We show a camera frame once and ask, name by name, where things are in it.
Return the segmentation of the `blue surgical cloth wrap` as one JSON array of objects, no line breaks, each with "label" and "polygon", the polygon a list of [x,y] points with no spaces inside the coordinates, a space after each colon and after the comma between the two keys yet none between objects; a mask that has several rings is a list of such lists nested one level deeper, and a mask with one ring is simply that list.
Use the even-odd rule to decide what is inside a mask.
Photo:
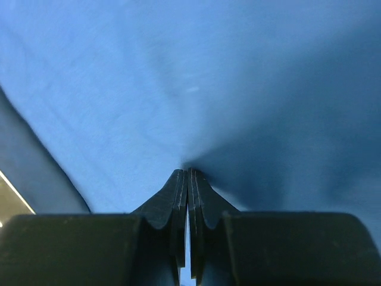
[{"label": "blue surgical cloth wrap", "polygon": [[[1,170],[28,215],[129,214],[175,170],[380,254],[379,1],[2,1]],[[185,266],[191,275],[188,203]]]}]

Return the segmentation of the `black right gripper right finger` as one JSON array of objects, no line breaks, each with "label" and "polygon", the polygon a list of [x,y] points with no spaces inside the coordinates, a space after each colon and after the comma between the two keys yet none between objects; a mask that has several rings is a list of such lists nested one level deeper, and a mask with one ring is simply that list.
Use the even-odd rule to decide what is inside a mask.
[{"label": "black right gripper right finger", "polygon": [[241,212],[188,171],[191,275],[198,285],[379,285],[380,254],[347,213]]}]

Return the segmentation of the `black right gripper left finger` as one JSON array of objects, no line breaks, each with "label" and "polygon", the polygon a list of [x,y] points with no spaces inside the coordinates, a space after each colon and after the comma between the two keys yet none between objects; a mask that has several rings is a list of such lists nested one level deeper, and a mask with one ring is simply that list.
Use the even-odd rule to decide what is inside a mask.
[{"label": "black right gripper left finger", "polygon": [[129,214],[18,215],[1,231],[2,285],[179,285],[187,178]]}]

